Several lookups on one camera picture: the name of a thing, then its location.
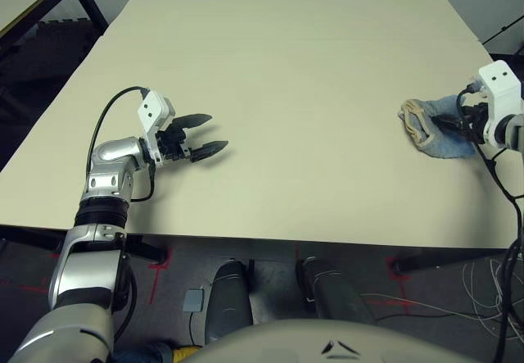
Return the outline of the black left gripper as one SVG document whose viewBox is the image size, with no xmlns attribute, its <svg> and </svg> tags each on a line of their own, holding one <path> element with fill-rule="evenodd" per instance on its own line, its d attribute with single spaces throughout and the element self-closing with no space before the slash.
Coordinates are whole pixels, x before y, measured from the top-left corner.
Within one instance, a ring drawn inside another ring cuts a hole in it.
<svg viewBox="0 0 524 363">
<path fill-rule="evenodd" d="M 178 161 L 191 157 L 191 162 L 203 161 L 221 152 L 228 146 L 228 141 L 214 141 L 189 150 L 186 144 L 185 129 L 196 128 L 211 120 L 207 114 L 191 114 L 173 118 L 163 130 L 157 132 L 157 145 L 160 154 L 167 161 Z"/>
</svg>

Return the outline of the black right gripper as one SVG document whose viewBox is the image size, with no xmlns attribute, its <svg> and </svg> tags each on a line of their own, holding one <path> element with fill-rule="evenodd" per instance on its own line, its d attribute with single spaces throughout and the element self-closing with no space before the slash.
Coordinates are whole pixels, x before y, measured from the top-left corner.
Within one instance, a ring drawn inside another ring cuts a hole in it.
<svg viewBox="0 0 524 363">
<path fill-rule="evenodd" d="M 452 115 L 437 115 L 433 123 L 441 130 L 463 131 L 469 142 L 484 144 L 484 128 L 488 121 L 488 104 L 478 103 L 474 106 L 462 107 L 465 123 L 460 117 Z"/>
</svg>

